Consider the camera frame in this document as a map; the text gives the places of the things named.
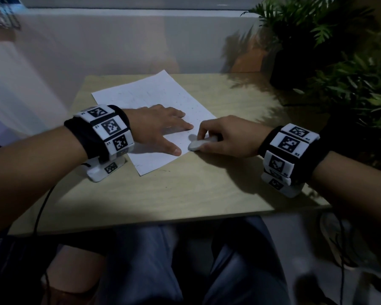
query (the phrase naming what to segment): white wall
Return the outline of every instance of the white wall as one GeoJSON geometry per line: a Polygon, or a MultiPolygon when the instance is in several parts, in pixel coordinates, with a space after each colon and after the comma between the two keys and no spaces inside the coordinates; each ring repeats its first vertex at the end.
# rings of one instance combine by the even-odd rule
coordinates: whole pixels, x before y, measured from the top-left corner
{"type": "Polygon", "coordinates": [[[257,20],[240,14],[20,6],[21,31],[0,30],[0,120],[24,134],[61,124],[90,74],[226,72],[257,20]]]}

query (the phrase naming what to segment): wooden table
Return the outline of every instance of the wooden table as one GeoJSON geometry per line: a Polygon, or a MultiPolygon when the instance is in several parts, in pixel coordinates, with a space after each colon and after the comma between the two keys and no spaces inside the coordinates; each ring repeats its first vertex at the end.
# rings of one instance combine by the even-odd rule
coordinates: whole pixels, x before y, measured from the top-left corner
{"type": "MultiPolygon", "coordinates": [[[[88,76],[70,114],[96,105],[91,93],[133,82],[148,75],[88,76]]],[[[284,108],[260,73],[174,74],[172,77],[216,117],[234,114],[276,126],[293,122],[319,130],[324,117],[310,108],[284,108]]],[[[39,231],[60,233],[105,226],[194,220],[273,210],[326,205],[310,198],[311,190],[285,198],[263,183],[262,159],[234,159],[189,152],[140,177],[128,163],[99,183],[77,168],[55,187],[42,214],[39,231]]],[[[11,227],[10,233],[31,233],[43,197],[11,227]]]]}

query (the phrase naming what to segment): eraser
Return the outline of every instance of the eraser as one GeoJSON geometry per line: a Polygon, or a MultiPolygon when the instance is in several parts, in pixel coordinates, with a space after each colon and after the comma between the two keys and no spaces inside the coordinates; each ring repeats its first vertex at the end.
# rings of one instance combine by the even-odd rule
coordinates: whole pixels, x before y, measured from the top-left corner
{"type": "Polygon", "coordinates": [[[208,142],[218,142],[218,137],[217,136],[210,136],[210,137],[204,138],[203,140],[192,141],[188,146],[188,150],[192,151],[192,152],[199,151],[200,147],[203,144],[208,143],[208,142]]]}

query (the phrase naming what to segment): blue pants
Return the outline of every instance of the blue pants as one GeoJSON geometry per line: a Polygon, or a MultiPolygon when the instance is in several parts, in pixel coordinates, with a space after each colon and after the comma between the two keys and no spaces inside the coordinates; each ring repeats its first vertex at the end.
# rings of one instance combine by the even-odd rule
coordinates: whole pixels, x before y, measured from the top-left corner
{"type": "MultiPolygon", "coordinates": [[[[117,227],[99,304],[182,303],[171,268],[175,240],[168,225],[117,227]]],[[[203,304],[290,304],[271,236],[259,216],[224,220],[212,243],[214,262],[203,304]]]]}

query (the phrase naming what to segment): white paper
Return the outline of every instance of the white paper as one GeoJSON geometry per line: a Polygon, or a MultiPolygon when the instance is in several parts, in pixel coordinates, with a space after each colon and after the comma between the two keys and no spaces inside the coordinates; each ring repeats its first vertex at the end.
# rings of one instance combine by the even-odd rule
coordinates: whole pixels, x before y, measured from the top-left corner
{"type": "MultiPolygon", "coordinates": [[[[176,144],[182,155],[188,153],[188,145],[198,133],[203,120],[215,119],[205,107],[190,96],[166,71],[109,89],[92,93],[98,104],[116,105],[122,108],[151,107],[161,104],[164,107],[174,107],[186,113],[185,121],[194,125],[192,130],[179,133],[168,133],[164,137],[176,144]]],[[[153,152],[141,144],[136,144],[128,154],[140,176],[158,169],[176,159],[176,156],[153,152]]]]}

